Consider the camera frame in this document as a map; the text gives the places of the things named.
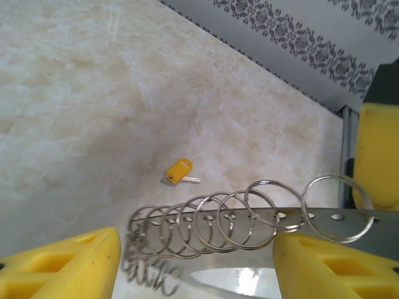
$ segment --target yellow sponge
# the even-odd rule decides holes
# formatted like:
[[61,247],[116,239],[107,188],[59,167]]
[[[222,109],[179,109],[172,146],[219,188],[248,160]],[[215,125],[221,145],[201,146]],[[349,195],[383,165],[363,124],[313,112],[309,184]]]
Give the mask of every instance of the yellow sponge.
[[111,298],[121,254],[116,228],[0,258],[2,299]]
[[307,235],[280,233],[273,260],[283,299],[398,299],[399,262]]
[[[399,211],[399,105],[363,104],[353,176],[375,209]],[[355,190],[353,199],[363,208]]]

